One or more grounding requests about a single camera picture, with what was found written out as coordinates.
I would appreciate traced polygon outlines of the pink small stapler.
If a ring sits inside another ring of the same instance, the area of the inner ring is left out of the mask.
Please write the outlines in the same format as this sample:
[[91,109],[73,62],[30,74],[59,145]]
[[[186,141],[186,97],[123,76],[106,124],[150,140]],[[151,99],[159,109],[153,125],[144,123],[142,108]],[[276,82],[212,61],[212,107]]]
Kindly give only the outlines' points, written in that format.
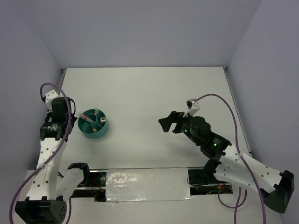
[[106,123],[106,118],[105,118],[105,117],[101,117],[101,118],[100,118],[100,125],[101,125],[101,126],[104,126],[105,123]]

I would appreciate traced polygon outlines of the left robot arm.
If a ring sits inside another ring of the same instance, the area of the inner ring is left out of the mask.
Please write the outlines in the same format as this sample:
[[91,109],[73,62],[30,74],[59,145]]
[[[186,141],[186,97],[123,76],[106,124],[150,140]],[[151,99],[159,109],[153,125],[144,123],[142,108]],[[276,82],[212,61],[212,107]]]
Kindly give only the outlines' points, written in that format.
[[86,186],[92,175],[87,163],[72,163],[58,182],[60,162],[76,117],[73,99],[47,95],[47,117],[40,129],[40,156],[36,170],[29,176],[30,189],[22,201],[13,203],[15,213],[27,224],[61,224],[68,221],[71,207],[67,201],[75,188]]

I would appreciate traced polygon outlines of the red pen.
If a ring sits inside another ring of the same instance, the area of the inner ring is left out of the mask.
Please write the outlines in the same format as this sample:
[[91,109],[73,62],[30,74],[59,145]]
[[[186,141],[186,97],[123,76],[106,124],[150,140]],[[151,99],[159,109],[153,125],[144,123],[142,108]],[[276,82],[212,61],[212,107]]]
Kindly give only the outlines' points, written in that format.
[[88,123],[93,123],[93,122],[94,122],[93,119],[87,117],[86,115],[84,115],[84,114],[82,114],[82,113],[78,113],[77,115],[78,115],[80,118],[82,118],[83,120],[85,120],[86,122],[88,122]]

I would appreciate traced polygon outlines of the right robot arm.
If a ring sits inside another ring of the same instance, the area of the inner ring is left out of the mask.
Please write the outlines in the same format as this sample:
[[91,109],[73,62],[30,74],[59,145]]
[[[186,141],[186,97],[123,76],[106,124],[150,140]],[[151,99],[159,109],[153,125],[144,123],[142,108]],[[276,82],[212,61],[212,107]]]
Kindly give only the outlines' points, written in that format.
[[183,112],[172,111],[158,122],[165,133],[175,124],[173,133],[183,133],[200,147],[209,159],[203,168],[203,177],[207,182],[228,182],[261,193],[267,207],[285,213],[294,191],[293,173],[270,168],[238,152],[229,140],[212,132],[210,124],[203,117],[186,117]]

